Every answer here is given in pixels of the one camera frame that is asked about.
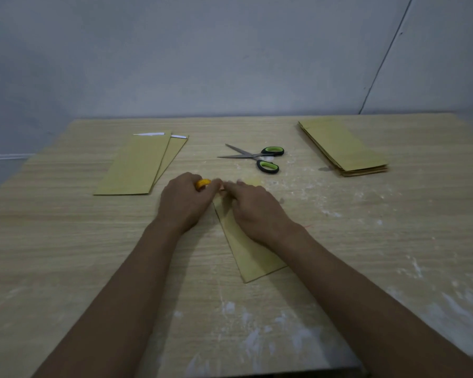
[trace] scissors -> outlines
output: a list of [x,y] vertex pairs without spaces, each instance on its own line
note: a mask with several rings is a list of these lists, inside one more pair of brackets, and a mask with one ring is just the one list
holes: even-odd
[[279,167],[277,164],[272,162],[267,162],[265,160],[261,160],[260,156],[281,156],[284,155],[284,149],[278,146],[270,146],[265,147],[261,150],[258,154],[252,154],[250,152],[244,151],[239,149],[238,147],[226,144],[230,149],[240,152],[240,155],[226,155],[226,156],[218,156],[217,158],[251,158],[257,160],[256,165],[258,168],[266,172],[267,174],[276,174],[279,171]]

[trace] right hand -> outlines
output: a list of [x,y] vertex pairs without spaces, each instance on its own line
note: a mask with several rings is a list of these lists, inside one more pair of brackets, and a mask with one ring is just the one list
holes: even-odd
[[242,181],[224,182],[233,197],[233,215],[240,228],[252,240],[275,250],[284,236],[295,232],[299,224],[284,212],[277,199],[261,186]]

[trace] hand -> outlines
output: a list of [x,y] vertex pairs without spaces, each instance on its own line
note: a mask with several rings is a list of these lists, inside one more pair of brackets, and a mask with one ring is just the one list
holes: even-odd
[[224,189],[233,197],[233,215],[240,228],[252,240],[275,250],[284,236],[295,232],[293,222],[277,199],[261,186],[242,181],[224,182]]
[[186,172],[170,180],[161,193],[155,222],[178,230],[180,234],[191,229],[212,203],[221,186],[221,180],[214,179],[203,191],[198,192],[195,183],[201,178],[200,175]]

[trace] left hand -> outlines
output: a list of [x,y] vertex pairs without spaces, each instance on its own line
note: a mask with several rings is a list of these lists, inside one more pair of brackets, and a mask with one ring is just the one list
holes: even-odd
[[220,179],[213,179],[204,190],[198,192],[195,183],[201,178],[200,175],[186,172],[170,180],[161,193],[155,221],[181,234],[191,229],[212,203],[221,186]]

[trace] scissor blade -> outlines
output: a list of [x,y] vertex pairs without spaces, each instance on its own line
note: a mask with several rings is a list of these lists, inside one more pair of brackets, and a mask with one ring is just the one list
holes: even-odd
[[240,152],[241,154],[244,154],[244,155],[247,155],[248,157],[252,157],[252,154],[250,152],[247,152],[247,151],[244,151],[242,149],[239,149],[238,147],[235,147],[234,145],[229,145],[228,143],[226,143],[226,145],[232,149],[232,150],[235,150],[235,151],[238,151]]

